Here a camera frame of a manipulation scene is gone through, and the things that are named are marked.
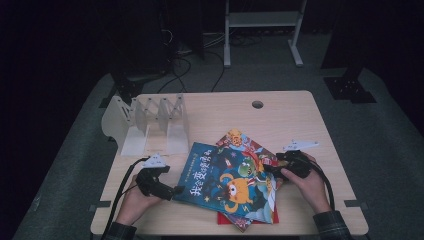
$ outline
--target book stack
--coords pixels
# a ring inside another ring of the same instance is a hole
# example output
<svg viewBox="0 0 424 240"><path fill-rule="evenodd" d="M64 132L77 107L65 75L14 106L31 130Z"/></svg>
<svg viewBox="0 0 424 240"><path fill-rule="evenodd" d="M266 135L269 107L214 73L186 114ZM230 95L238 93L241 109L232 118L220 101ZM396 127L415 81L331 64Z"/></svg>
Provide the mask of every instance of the book stack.
<svg viewBox="0 0 424 240"><path fill-rule="evenodd" d="M185 186L174 200L218 212L218 224L244 232L252 223L278 223L275 191L281 182L264 171L276 156L238 129L216 145L194 142L179 180Z"/></svg>

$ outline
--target cartoon character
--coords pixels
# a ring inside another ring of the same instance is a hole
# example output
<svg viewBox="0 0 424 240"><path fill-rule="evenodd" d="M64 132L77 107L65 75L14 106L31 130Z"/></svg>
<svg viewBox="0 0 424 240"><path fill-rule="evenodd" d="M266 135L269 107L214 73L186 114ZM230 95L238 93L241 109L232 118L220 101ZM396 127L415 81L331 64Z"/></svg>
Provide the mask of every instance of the cartoon character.
<svg viewBox="0 0 424 240"><path fill-rule="evenodd" d="M238 173L242 177L253 177L256 175L255 162L251 157L246 157L238 168Z"/></svg>
<svg viewBox="0 0 424 240"><path fill-rule="evenodd" d="M272 158L270 158L266 154L259 155L259 159L261 159L262 164L266 164L266 165L275 166L277 163L277 161L273 161Z"/></svg>
<svg viewBox="0 0 424 240"><path fill-rule="evenodd" d="M229 173L224 173L220 177L220 181L223 182L228 178L227 183L227 197L228 200L235 203L233 207L225 204L225 210L229 213L234 213L238 209L239 204L253 203L250 198L249 179L248 178L234 178Z"/></svg>
<svg viewBox="0 0 424 240"><path fill-rule="evenodd" d="M239 166L239 174L242 177L254 178L257 183L266 184L266 173L258 155L253 152L243 152L243 155L245 158Z"/></svg>
<svg viewBox="0 0 424 240"><path fill-rule="evenodd" d="M227 137L231 140L231 143L236 147L240 147L243 144L241 132L238 129L233 128L228 131Z"/></svg>

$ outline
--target gray floor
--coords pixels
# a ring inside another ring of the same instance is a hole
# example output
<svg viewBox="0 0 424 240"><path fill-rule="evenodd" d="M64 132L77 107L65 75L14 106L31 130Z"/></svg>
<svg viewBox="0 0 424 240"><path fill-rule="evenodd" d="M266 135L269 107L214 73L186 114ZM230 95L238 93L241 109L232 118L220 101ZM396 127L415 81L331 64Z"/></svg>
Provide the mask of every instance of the gray floor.
<svg viewBox="0 0 424 240"><path fill-rule="evenodd" d="M264 37L259 44L231 49L215 91L308 90L312 92L362 203L371 239L421 239L424 236L424 140L388 93L384 82L367 69L359 80L377 103L333 100L320 70L330 35L301 35L302 68L294 65L288 36ZM222 56L222 47L208 49ZM181 77L188 92L209 92L222 71L220 59L206 53L185 59L190 71ZM176 61L177 74L188 67ZM174 78L168 75L146 84L156 93ZM102 100L111 91L110 75L99 79L63 143L42 187L37 204L22 221L14 239L89 239L90 225L107 178L116 144L100 128ZM179 92L174 81L162 92Z"/></svg>

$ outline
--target children's book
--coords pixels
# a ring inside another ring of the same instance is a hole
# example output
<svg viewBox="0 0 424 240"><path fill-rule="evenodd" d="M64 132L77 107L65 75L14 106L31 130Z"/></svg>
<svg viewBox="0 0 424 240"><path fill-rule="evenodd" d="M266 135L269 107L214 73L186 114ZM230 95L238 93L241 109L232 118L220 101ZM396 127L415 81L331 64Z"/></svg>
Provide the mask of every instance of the children's book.
<svg viewBox="0 0 424 240"><path fill-rule="evenodd" d="M245 217L238 217L234 214L225 214L222 212L218 212L218 225L224 225L224 224L233 224L236 226L241 232L245 232L247 228L251 224L266 224L264 222L252 220ZM278 218L278 211L275 209L274 211L274 221L273 223L279 223L280 219Z"/></svg>
<svg viewBox="0 0 424 240"><path fill-rule="evenodd" d="M262 164L278 166L278 160L275 154L271 153L236 128L228 131L227 134L216 143L216 145L224 148L253 152L258 156L258 159L262 162ZM277 182L277 188L280 187L281 183L281 181ZM279 220L277 211L274 213L274 223L278 223ZM230 223L234 224L241 232L244 232L252 223L257 224L260 222L252 221L251 219L244 217L234 216L232 214L218 212L218 224Z"/></svg>
<svg viewBox="0 0 424 240"><path fill-rule="evenodd" d="M273 223L276 183L254 152L195 142L174 200Z"/></svg>

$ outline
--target controller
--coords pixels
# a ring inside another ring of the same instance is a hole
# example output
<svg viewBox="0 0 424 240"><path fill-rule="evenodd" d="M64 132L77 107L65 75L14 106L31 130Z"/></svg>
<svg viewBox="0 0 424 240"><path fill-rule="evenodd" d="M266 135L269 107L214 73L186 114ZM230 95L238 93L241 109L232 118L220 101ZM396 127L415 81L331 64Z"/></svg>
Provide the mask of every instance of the controller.
<svg viewBox="0 0 424 240"><path fill-rule="evenodd" d="M169 166L141 169L136 178L140 191L145 196L154 195L168 201L170 201L175 194L182 193L184 191L184 186L172 188L159 182L159 175L161 173L167 173L169 169Z"/></svg>
<svg viewBox="0 0 424 240"><path fill-rule="evenodd" d="M296 174L300 178L306 178L311 172L311 160L305 156L300 150L287 151L285 153L277 153L279 166L274 167L264 164L265 172L272 173L276 178L288 180L282 173L281 169L285 168Z"/></svg>

